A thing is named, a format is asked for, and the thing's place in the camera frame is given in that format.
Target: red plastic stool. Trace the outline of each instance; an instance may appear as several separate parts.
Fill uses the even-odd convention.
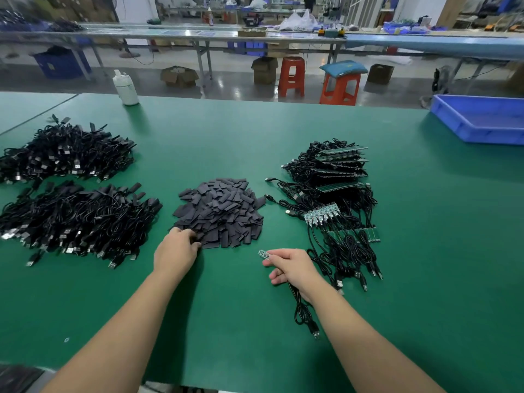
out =
[[[294,76],[289,75],[289,69],[295,66]],[[278,82],[278,96],[285,97],[288,90],[300,90],[300,96],[304,96],[305,62],[299,56],[287,56],[282,59],[280,69],[280,80]]]
[[[337,77],[335,80],[335,89],[328,91],[328,83],[331,76],[326,73],[324,80],[324,88],[322,88],[322,94],[320,95],[321,105],[343,105],[343,106],[355,106],[357,103],[358,85],[360,84],[360,73],[345,74],[344,76]],[[346,92],[347,82],[356,80],[357,84],[355,87],[355,93],[353,95]]]

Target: orange stool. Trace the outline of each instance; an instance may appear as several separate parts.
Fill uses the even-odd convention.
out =
[[[320,66],[326,72],[324,79],[324,88],[320,95],[321,105],[343,105],[354,106],[357,103],[358,85],[360,85],[361,74],[367,74],[368,70],[361,63],[354,61],[340,61]],[[334,78],[335,89],[328,91],[329,79]],[[357,81],[355,93],[346,92],[348,81]]]
[[[333,91],[328,91],[330,77],[331,76],[329,74],[326,74],[324,88],[322,88],[322,94],[320,95],[319,103],[321,105],[355,106],[357,103],[358,85],[360,84],[360,73],[346,74],[344,76],[335,78],[337,82]],[[347,83],[351,80],[357,81],[355,93],[352,95],[346,92]]]
[[[289,69],[295,66],[294,76],[289,75]],[[288,90],[300,90],[300,96],[304,96],[305,62],[299,56],[287,56],[282,59],[280,69],[280,80],[278,82],[278,96],[285,97]]]

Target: concrete floor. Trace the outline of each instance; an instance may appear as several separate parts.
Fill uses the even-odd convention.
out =
[[[26,92],[60,92],[60,93],[116,93],[113,82],[104,76],[104,71],[98,67],[94,53],[85,49],[86,58],[93,68],[92,81],[84,78],[73,80],[46,79],[32,53],[43,52],[47,47],[40,45],[17,45],[15,47],[0,45],[0,58],[7,63],[8,70],[0,70],[0,91],[26,91]],[[15,51],[19,57],[5,59],[5,56]],[[320,65],[327,62],[326,54],[300,54],[306,59],[305,70],[305,96],[300,97],[294,91],[288,91],[286,97],[278,96],[278,73],[275,85],[255,85],[251,64],[256,57],[237,55],[221,51],[211,53],[213,80],[206,81],[206,87],[201,87],[201,81],[192,88],[167,87],[160,81],[160,70],[173,65],[185,66],[198,72],[196,52],[187,49],[177,49],[153,53],[148,49],[139,49],[141,56],[137,59],[119,58],[119,51],[114,49],[99,49],[106,72],[113,75],[113,69],[127,72],[137,89],[139,95],[147,96],[173,96],[202,99],[228,99],[228,100],[260,100],[265,102],[296,102],[318,103],[322,91],[323,71]],[[354,55],[340,55],[338,60],[352,59],[370,67],[375,63],[384,63],[395,66],[391,81],[388,85],[376,85],[366,82],[363,75],[357,98],[360,106],[386,106],[419,108],[419,98],[431,94],[431,83],[435,68],[443,65],[455,66],[456,59],[450,58],[400,58],[400,62],[392,63],[384,57],[363,57]],[[515,96],[504,89],[503,84],[510,72],[499,67],[490,71],[496,65],[486,65],[470,95],[481,96]],[[457,78],[467,78],[473,75],[476,65],[464,64]],[[453,87],[453,93],[464,93],[468,80],[458,80]]]

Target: green workbench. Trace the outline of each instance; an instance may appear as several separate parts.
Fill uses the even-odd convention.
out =
[[[26,268],[31,251],[1,242],[0,361],[62,366],[152,270],[183,189],[247,178],[258,196],[283,198],[264,178],[288,179],[280,165],[336,137],[369,146],[382,238],[373,248],[384,280],[366,276],[364,293],[346,279],[345,297],[449,392],[524,389],[523,147],[465,144],[410,109],[167,97],[126,108],[115,95],[83,94],[52,112],[132,138],[136,162],[110,182],[138,181],[164,207],[140,257],[115,270],[67,254]],[[4,134],[2,146],[23,145],[46,117]],[[22,188],[1,185],[0,204]],[[289,288],[271,286],[257,255],[308,248],[304,222],[277,204],[260,213],[258,241],[201,252],[169,305],[146,379],[249,393],[350,390],[325,335],[315,341],[294,323]]]
[[[2,110],[0,133],[13,129],[35,116],[49,112],[75,96],[76,94],[0,92],[0,109]]]

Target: white plastic bag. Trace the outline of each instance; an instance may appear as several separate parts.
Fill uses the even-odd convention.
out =
[[[253,9],[264,9],[266,2],[264,0],[253,0],[249,6]]]
[[[276,26],[280,31],[313,31],[313,28],[318,25],[317,19],[309,13],[306,9],[304,15],[300,17],[297,12],[293,12],[289,18]]]

